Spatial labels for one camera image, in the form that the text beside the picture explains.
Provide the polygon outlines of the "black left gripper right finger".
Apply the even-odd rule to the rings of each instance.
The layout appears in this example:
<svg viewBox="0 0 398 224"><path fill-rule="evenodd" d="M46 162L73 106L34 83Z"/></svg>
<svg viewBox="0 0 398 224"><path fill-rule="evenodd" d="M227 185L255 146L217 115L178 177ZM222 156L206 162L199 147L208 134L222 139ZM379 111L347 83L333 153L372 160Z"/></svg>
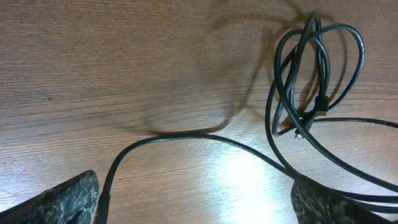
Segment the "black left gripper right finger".
<svg viewBox="0 0 398 224"><path fill-rule="evenodd" d="M306 176L294 180L290 199L297 220L303 224L391 224L379 216L376 205L346 198Z"/></svg>

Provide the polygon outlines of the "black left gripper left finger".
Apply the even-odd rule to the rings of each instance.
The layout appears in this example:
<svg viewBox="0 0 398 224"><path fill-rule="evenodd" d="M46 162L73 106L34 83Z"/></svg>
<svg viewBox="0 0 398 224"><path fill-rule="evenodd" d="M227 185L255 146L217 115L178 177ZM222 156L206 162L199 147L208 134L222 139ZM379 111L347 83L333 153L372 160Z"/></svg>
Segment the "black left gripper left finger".
<svg viewBox="0 0 398 224"><path fill-rule="evenodd" d="M90 224L99 196L97 175L87 170L1 212L1 223Z"/></svg>

